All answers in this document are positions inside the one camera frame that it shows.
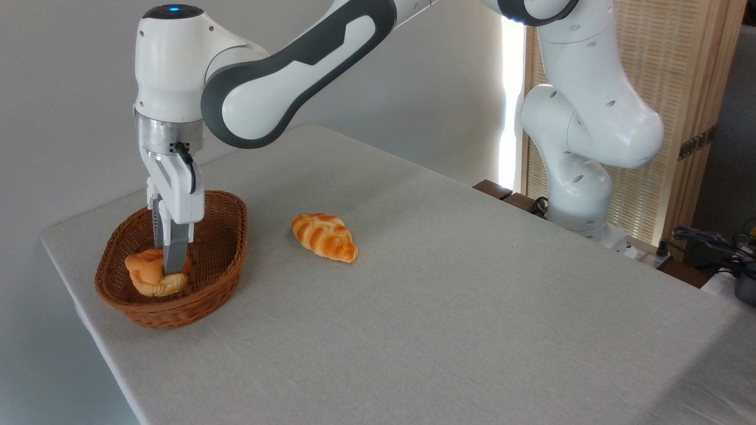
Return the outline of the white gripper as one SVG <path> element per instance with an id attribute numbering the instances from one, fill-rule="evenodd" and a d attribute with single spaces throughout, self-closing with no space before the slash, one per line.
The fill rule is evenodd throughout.
<path id="1" fill-rule="evenodd" d="M 148 205 L 151 205 L 154 247 L 163 251 L 165 275 L 181 273 L 187 247 L 193 240 L 194 223 L 203 220 L 205 213 L 201 169 L 187 164 L 177 153 L 156 153 L 140 148 L 140 154 L 149 172 Z M 161 200 L 172 220 L 162 220 Z"/>

